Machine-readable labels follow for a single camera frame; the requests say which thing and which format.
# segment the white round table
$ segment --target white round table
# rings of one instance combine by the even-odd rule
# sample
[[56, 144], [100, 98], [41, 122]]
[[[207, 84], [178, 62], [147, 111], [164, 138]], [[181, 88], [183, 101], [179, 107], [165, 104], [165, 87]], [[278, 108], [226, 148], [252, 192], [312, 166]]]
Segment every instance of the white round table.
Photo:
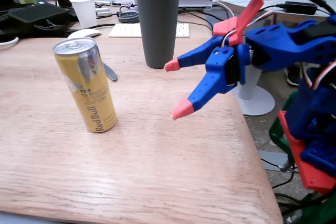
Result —
[[[251, 0], [220, 0], [226, 2], [226, 5], [235, 13], [242, 13], [245, 7], [250, 3]], [[284, 4], [285, 1], [294, 1], [294, 2], [304, 2], [311, 3], [309, 0], [264, 0], [264, 5], [262, 7]], [[336, 9], [336, 0], [325, 0], [333, 9]], [[304, 15], [304, 14], [293, 14], [293, 13], [285, 13], [281, 8], [271, 7], [266, 9], [276, 10], [278, 12], [277, 18], [281, 21], [292, 22], [292, 23], [300, 23], [307, 19], [316, 19], [319, 22], [325, 21], [328, 17], [327, 14], [316, 11], [315, 15]]]
[[[250, 3], [251, 0], [221, 0], [235, 13], [242, 13], [245, 7]], [[293, 2], [305, 2], [311, 3], [309, 0], [264, 0], [263, 7], [277, 4], [284, 4], [285, 1]], [[336, 0], [325, 0], [333, 8], [336, 9]], [[276, 10], [276, 18], [280, 21], [300, 23], [307, 19], [315, 19], [319, 22], [325, 21], [329, 15], [316, 11], [315, 15], [303, 15], [303, 14], [292, 14], [285, 13], [281, 8], [270, 7], [264, 12], [269, 10]], [[238, 85], [234, 89], [240, 109], [244, 115], [264, 115], [272, 111], [275, 107], [275, 101], [272, 95], [265, 89], [257, 86], [258, 79], [260, 77], [261, 70], [254, 67], [246, 68], [246, 83], [241, 86]]]

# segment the white paper cup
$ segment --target white paper cup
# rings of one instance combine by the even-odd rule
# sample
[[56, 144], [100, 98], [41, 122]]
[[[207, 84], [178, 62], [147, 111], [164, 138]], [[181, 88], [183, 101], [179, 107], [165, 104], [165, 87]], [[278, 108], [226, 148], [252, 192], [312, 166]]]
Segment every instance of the white paper cup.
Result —
[[81, 27], [97, 25], [95, 0], [70, 0]]

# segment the computer mouse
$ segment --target computer mouse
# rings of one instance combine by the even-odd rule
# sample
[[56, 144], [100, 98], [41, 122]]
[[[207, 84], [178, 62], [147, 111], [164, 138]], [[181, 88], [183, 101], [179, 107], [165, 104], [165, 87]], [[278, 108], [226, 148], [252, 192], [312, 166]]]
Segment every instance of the computer mouse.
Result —
[[95, 29], [81, 29], [70, 34], [68, 39], [94, 37], [100, 34], [101, 32]]

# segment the can tab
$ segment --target can tab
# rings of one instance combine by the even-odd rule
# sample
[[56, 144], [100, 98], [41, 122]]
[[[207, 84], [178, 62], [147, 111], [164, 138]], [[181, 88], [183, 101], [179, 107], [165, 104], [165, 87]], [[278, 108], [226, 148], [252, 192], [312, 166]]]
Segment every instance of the can tab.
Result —
[[66, 44], [65, 45], [67, 48], [73, 50], [73, 49], [77, 49], [77, 48], [80, 48], [81, 47], [81, 44], [78, 44], [76, 42], [72, 42], [70, 44]]

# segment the can lid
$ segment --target can lid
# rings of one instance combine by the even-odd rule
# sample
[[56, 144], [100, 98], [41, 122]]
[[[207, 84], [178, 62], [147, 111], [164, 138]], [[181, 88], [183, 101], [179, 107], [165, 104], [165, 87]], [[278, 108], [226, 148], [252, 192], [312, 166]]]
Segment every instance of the can lid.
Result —
[[96, 40], [89, 37], [67, 39], [54, 45], [53, 52], [58, 55], [74, 55], [85, 52], [96, 44]]

